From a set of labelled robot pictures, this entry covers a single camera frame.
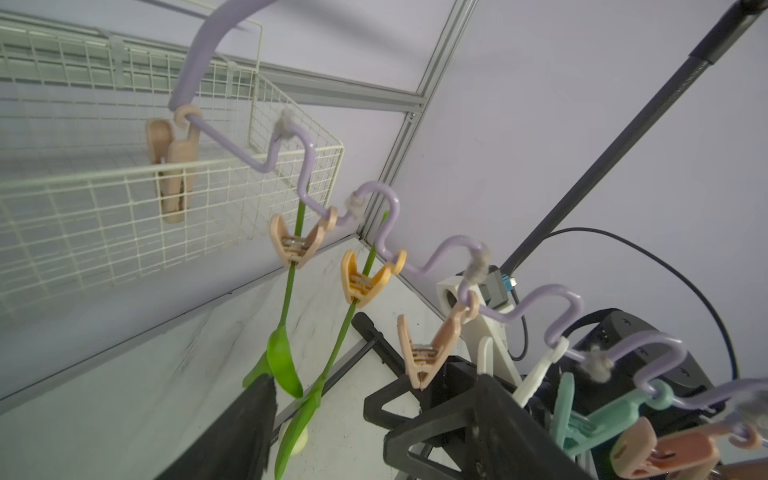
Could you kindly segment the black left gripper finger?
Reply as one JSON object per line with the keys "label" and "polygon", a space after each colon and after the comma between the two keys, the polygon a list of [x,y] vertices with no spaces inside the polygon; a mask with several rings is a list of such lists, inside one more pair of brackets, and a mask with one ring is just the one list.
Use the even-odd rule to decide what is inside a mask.
{"label": "black left gripper finger", "polygon": [[274,378],[261,375],[158,477],[262,478],[268,464],[276,413]]}

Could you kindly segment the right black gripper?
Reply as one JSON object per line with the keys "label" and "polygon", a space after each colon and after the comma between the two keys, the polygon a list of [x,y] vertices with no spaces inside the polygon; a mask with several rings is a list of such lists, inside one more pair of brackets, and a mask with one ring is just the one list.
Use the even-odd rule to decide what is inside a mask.
{"label": "right black gripper", "polygon": [[[417,416],[385,409],[406,394],[419,401]],[[363,418],[387,431],[384,463],[414,479],[590,477],[495,378],[477,377],[476,366],[458,356],[424,390],[413,389],[403,375],[368,395]]]}

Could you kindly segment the white tulip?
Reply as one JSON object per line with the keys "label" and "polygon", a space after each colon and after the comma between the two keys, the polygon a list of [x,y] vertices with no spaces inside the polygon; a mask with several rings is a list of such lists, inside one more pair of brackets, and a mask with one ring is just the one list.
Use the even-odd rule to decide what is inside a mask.
{"label": "white tulip", "polygon": [[357,257],[354,251],[348,250],[342,257],[341,283],[349,308],[322,373],[309,391],[307,393],[303,392],[302,397],[297,398],[301,401],[300,407],[288,424],[278,448],[274,467],[274,477],[276,479],[283,477],[289,459],[294,453],[299,451],[300,438],[306,432],[310,421],[321,405],[323,390],[330,378],[331,369],[339,355],[356,310],[370,303],[388,284],[389,280],[403,270],[407,253],[403,250],[399,251],[393,262],[385,263],[379,272],[371,277],[369,273],[375,257],[376,249],[372,248],[362,270],[357,269]]}

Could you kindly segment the purple clip hanger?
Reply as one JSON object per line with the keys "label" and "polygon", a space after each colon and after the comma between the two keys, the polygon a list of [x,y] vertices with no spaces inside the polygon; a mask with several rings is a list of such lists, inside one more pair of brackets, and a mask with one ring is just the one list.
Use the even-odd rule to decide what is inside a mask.
{"label": "purple clip hanger", "polygon": [[[363,203],[365,198],[371,192],[381,194],[389,203],[390,214],[389,217],[384,220],[383,226],[380,227],[378,237],[374,243],[377,251],[382,257],[387,259],[388,262],[393,262],[397,254],[394,254],[394,256],[390,255],[391,252],[386,249],[386,240],[391,233],[395,222],[399,218],[400,203],[399,198],[391,187],[375,181],[361,185],[349,197],[347,202],[348,212],[344,216],[338,217],[336,216],[337,214],[334,213],[335,210],[332,211],[330,207],[323,207],[309,197],[307,193],[307,185],[309,176],[315,165],[315,147],[308,140],[308,134],[299,128],[295,122],[288,119],[288,117],[284,116],[285,119],[279,120],[275,127],[273,135],[268,142],[269,149],[267,152],[267,160],[256,161],[250,154],[245,153],[243,149],[235,146],[234,143],[232,143],[226,136],[222,135],[216,128],[202,120],[202,117],[199,114],[192,113],[193,105],[191,105],[191,100],[194,96],[193,83],[202,80],[205,65],[214,56],[215,50],[223,37],[229,33],[230,30],[237,27],[242,21],[247,20],[251,15],[276,2],[277,1],[226,1],[215,10],[212,10],[212,13],[208,17],[205,17],[202,26],[198,30],[189,48],[187,60],[185,60],[178,77],[178,84],[171,94],[168,108],[174,113],[174,122],[177,126],[183,127],[185,124],[188,124],[191,130],[200,130],[204,132],[208,137],[250,166],[254,171],[262,173],[268,173],[274,169],[277,162],[279,147],[283,139],[287,140],[289,137],[300,137],[300,140],[304,144],[304,163],[302,164],[302,170],[297,183],[297,195],[300,201],[306,207],[309,207],[312,211],[317,213],[319,218],[326,221],[326,223],[336,222],[336,224],[342,225],[349,223],[352,220],[359,222],[361,218],[360,216],[362,215],[358,211],[360,210],[359,205]],[[766,10],[767,1],[736,1],[726,14],[721,17],[715,27],[709,32],[708,36],[700,42],[696,52],[712,53],[714,55],[712,59],[714,59],[715,56],[718,56],[727,50],[726,47],[730,47],[730,45],[742,35],[743,30],[754,23],[754,20]],[[683,67],[681,67],[677,73],[683,72]],[[659,91],[657,96],[652,99],[653,101],[646,105],[650,110],[647,112],[645,110],[642,111],[635,119],[639,120],[640,123],[635,126],[632,126],[634,124],[631,124],[627,127],[628,130],[625,129],[625,132],[622,133],[622,135],[624,133],[630,134],[629,137],[625,140],[621,140],[616,145],[612,144],[612,147],[616,146],[618,148],[617,159],[620,159],[620,157],[626,153],[625,150],[637,143],[637,140],[645,134],[650,126],[652,126],[657,119],[668,110],[669,105],[682,95],[682,92],[688,88],[688,84],[698,78],[699,73],[697,72],[703,68],[704,67],[699,68],[698,66],[693,68],[693,66],[691,66],[691,72],[683,72],[684,74],[682,77],[678,79],[680,81],[675,84],[678,86],[673,88],[674,91],[672,93],[662,95],[663,92],[661,90]],[[416,266],[415,264],[412,265],[411,263],[406,262],[402,271],[407,271],[409,274],[413,275],[425,276],[428,272],[434,269],[448,251],[459,247],[467,249],[471,259],[463,274],[464,277],[462,277],[462,283],[460,284],[458,294],[459,305],[457,306],[459,307],[459,313],[467,314],[465,318],[467,322],[474,320],[479,314],[482,314],[501,323],[508,323],[509,321],[520,317],[524,313],[525,308],[532,305],[535,300],[547,295],[559,295],[566,298],[570,302],[570,306],[555,323],[550,325],[551,328],[547,330],[547,335],[549,335],[549,337],[546,337],[546,341],[555,341],[553,345],[557,347],[556,350],[560,348],[560,346],[558,346],[560,344],[562,344],[561,346],[563,346],[563,349],[565,348],[567,342],[563,337],[563,332],[565,332],[566,326],[573,324],[573,321],[576,320],[576,316],[583,310],[583,302],[579,295],[568,290],[563,285],[552,284],[538,288],[523,299],[519,308],[513,310],[509,314],[501,314],[500,312],[485,306],[478,307],[480,308],[480,313],[470,313],[468,305],[476,305],[477,302],[470,299],[470,294],[474,295],[475,292],[470,291],[469,285],[481,282],[486,276],[486,270],[489,265],[489,260],[487,258],[489,251],[487,245],[480,241],[462,235],[448,237],[438,245],[432,256],[423,266]],[[634,341],[634,343],[629,340],[622,340],[623,343],[619,343],[619,346],[626,346],[629,349],[628,351],[632,351],[646,343],[652,343],[651,340],[674,340],[670,347],[672,350],[667,352],[669,355],[663,357],[662,360],[654,360],[655,363],[643,367],[636,376],[636,386],[643,393],[650,394],[651,399],[661,399],[661,390],[654,390],[655,387],[651,385],[651,380],[655,381],[656,377],[666,373],[673,368],[673,366],[677,366],[677,364],[685,359],[688,353],[682,343],[675,343],[677,341],[676,339],[672,337],[662,338],[663,335],[659,335],[661,335],[660,332],[651,332],[645,336],[635,334],[630,337],[630,340]],[[598,373],[601,375],[602,373],[607,374],[608,367],[598,368],[596,362],[599,359],[601,362],[604,360],[605,363],[607,363],[609,362],[609,357],[611,362],[618,360],[624,353],[619,355],[619,350],[617,349],[618,347],[613,348],[613,350],[610,350],[609,352],[599,351],[596,353],[585,353],[584,355],[582,355],[584,352],[576,350],[563,350],[563,354],[570,356],[572,359],[576,359],[581,363],[586,362],[590,364],[586,365],[590,367],[587,369],[588,374],[592,375],[595,381],[597,381],[598,377],[600,377]],[[746,392],[756,392],[760,394],[767,393],[767,379],[737,378],[725,385],[706,391],[697,397],[676,399],[675,401],[677,402],[677,400],[680,400],[682,402],[678,402],[678,406],[680,407],[691,407],[694,410],[704,409],[708,408],[710,405],[720,403]]]}

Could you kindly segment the blue tulip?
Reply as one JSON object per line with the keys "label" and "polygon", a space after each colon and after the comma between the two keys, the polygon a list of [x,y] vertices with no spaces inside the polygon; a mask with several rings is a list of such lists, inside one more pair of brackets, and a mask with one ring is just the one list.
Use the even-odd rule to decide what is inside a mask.
{"label": "blue tulip", "polygon": [[278,254],[286,261],[287,280],[285,285],[280,319],[267,341],[266,351],[257,364],[241,382],[243,389],[250,387],[259,377],[271,376],[278,386],[294,398],[301,398],[303,387],[294,365],[290,340],[287,333],[287,319],[290,310],[295,274],[298,266],[298,245],[303,242],[301,232],[306,206],[300,202],[294,232],[288,233],[283,219],[275,215],[270,220],[270,236],[276,242]]}

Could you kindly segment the black clothes rack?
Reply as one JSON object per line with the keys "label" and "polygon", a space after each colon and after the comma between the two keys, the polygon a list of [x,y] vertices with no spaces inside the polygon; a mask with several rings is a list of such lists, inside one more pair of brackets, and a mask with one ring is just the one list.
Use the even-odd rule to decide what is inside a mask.
{"label": "black clothes rack", "polygon": [[681,340],[716,382],[767,373],[767,19],[731,1],[480,1],[394,181],[389,249],[485,242],[528,293],[561,283]]}

